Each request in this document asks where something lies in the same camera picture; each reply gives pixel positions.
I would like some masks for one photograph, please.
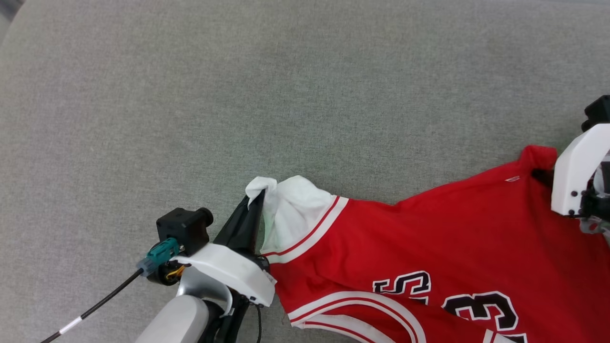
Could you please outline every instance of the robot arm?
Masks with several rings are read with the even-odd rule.
[[[555,163],[551,209],[580,218],[585,233],[610,237],[610,96],[585,109],[583,134]]]
[[[245,197],[213,243],[203,243],[190,256],[178,255],[168,263],[174,269],[188,266],[178,293],[136,343],[234,343],[249,306],[271,305],[276,281],[268,273],[267,260],[254,252],[263,199],[264,192],[248,206]],[[189,220],[191,212],[170,215],[175,211],[157,222],[160,239],[201,235],[199,230],[205,227],[193,228],[196,221]],[[160,268],[151,281],[174,284],[166,282],[171,270]],[[224,309],[217,302],[224,303]]]

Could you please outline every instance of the gray couch cushion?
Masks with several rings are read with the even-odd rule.
[[[534,1],[28,0],[0,49],[0,332],[105,296],[155,219],[257,175],[394,202],[565,146],[610,89],[610,7]],[[131,342],[175,287],[137,280],[61,342]],[[256,315],[242,342],[256,340]],[[263,342],[348,342],[290,327]]]

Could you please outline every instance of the jersey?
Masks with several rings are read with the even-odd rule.
[[[296,176],[266,189],[261,253],[291,324],[360,342],[602,342],[610,250],[550,210],[519,160],[396,205],[348,199]]]

